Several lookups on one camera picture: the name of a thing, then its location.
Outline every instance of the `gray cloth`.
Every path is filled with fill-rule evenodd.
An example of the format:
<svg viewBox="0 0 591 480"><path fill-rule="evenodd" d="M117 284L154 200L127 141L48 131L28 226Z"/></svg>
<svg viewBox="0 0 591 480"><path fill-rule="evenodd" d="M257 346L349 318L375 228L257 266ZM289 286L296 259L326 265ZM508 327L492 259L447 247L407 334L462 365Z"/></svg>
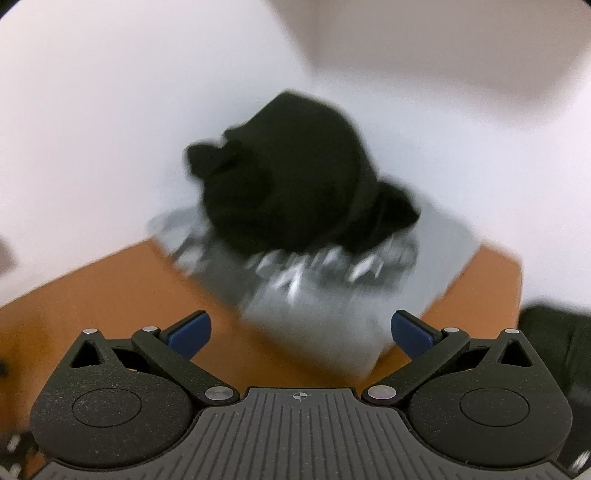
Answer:
<svg viewBox="0 0 591 480"><path fill-rule="evenodd" d="M245 258L215 235L201 207L161 215L150 231L178 268L237 306L245 323L292 353L358 379L392 346L392 314L422 315L479 246L466 226L426 198L413 202L421 216L411 229L355 256L335 246L314 255Z"/></svg>

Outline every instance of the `black fabric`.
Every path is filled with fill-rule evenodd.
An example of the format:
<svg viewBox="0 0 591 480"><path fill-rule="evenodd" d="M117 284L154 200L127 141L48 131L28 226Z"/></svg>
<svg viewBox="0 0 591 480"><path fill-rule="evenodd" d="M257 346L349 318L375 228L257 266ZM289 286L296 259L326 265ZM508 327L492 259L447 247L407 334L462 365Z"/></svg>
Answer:
<svg viewBox="0 0 591 480"><path fill-rule="evenodd" d="M378 181L347 120L331 107L284 92L226 144L186 155L204 182L203 202L236 251L314 251L338 244L358 253L414 224L403 190Z"/></svg>
<svg viewBox="0 0 591 480"><path fill-rule="evenodd" d="M573 411L573 427L559 461L571 468L591 450L591 316L546 305L524 309L519 328L558 383ZM576 470L591 467L591 458Z"/></svg>

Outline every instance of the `white wall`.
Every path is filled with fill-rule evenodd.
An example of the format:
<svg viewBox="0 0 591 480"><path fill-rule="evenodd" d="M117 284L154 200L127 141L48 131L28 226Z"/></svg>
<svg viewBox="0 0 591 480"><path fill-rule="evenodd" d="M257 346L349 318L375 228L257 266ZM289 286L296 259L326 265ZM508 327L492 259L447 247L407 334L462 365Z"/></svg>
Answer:
<svg viewBox="0 0 591 480"><path fill-rule="evenodd" d="M324 0L319 31L377 166L520 255L524 301L591 307L591 9Z"/></svg>
<svg viewBox="0 0 591 480"><path fill-rule="evenodd" d="M298 25L312 4L290 10ZM306 90L308 57L263 0L17 3L0 20L0 241L14 257L0 305L193 203L183 148Z"/></svg>

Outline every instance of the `ridged gray plate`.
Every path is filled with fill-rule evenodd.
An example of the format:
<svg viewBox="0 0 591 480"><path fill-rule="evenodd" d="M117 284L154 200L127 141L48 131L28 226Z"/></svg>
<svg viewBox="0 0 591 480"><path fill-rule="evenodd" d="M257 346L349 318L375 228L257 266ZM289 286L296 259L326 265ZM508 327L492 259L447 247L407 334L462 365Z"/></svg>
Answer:
<svg viewBox="0 0 591 480"><path fill-rule="evenodd" d="M351 390L251 388L208 408L177 446L151 462L85 472L49 463L37 480L566 480L551 463L507 472L470 468L423 446L391 408Z"/></svg>

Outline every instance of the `silver screw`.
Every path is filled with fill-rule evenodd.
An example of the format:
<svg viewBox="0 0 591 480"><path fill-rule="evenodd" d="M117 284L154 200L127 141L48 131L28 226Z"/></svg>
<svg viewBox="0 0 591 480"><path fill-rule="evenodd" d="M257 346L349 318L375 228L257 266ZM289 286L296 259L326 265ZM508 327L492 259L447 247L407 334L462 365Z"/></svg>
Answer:
<svg viewBox="0 0 591 480"><path fill-rule="evenodd" d="M205 391L205 396L210 400L222 401L232 398L234 390L228 387L211 387Z"/></svg>
<svg viewBox="0 0 591 480"><path fill-rule="evenodd" d="M376 400L390 400L396 396L396 390L387 385L374 385L368 390L368 395Z"/></svg>

